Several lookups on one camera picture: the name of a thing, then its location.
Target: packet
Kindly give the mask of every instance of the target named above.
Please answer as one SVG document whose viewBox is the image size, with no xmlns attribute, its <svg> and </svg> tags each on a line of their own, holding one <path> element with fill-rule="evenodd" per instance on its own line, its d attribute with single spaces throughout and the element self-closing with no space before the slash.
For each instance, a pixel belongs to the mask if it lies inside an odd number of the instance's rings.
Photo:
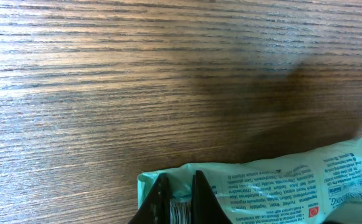
<svg viewBox="0 0 362 224">
<path fill-rule="evenodd" d="M 196 170 L 204 172 L 232 223 L 362 223 L 362 139 L 245 164 L 191 163 L 144 172 L 138 206 L 165 172 L 173 191 L 171 223 L 190 223 Z"/>
</svg>

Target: snack package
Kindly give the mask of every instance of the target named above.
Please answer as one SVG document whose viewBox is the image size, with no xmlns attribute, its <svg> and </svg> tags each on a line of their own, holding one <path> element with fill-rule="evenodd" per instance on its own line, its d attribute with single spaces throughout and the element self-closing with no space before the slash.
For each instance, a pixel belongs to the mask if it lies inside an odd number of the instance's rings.
<svg viewBox="0 0 362 224">
<path fill-rule="evenodd" d="M 139 206 L 165 172 L 173 191 L 171 223 L 190 223 L 196 170 L 204 172 L 232 223 L 362 223 L 362 139 L 245 164 L 194 163 L 144 172 L 138 176 Z"/>
</svg>

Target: wooden surface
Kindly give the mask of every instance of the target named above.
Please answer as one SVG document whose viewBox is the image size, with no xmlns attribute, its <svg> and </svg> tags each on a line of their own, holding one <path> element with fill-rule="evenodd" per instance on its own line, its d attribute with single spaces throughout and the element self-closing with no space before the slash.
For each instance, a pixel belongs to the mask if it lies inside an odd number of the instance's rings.
<svg viewBox="0 0 362 224">
<path fill-rule="evenodd" d="M 362 136 L 362 0 L 0 1 L 0 223 L 126 223 L 136 176 Z"/>
</svg>

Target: black barcode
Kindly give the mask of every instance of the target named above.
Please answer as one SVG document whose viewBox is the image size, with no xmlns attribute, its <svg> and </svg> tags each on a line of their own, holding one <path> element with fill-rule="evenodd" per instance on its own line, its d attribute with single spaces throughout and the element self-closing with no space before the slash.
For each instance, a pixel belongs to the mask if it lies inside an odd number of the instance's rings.
<svg viewBox="0 0 362 224">
<path fill-rule="evenodd" d="M 171 224 L 191 224 L 191 202 L 171 202 Z"/>
</svg>

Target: light green package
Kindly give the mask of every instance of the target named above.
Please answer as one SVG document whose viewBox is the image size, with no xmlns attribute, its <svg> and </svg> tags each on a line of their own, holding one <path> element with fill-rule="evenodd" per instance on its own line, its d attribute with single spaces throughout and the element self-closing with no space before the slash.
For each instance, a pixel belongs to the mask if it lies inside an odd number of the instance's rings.
<svg viewBox="0 0 362 224">
<path fill-rule="evenodd" d="M 204 172 L 232 223 L 362 223 L 362 139 L 245 164 L 194 163 L 145 172 L 138 176 L 139 206 L 165 172 L 173 190 L 171 223 L 181 223 L 180 216 L 190 220 L 196 170 Z"/>
</svg>

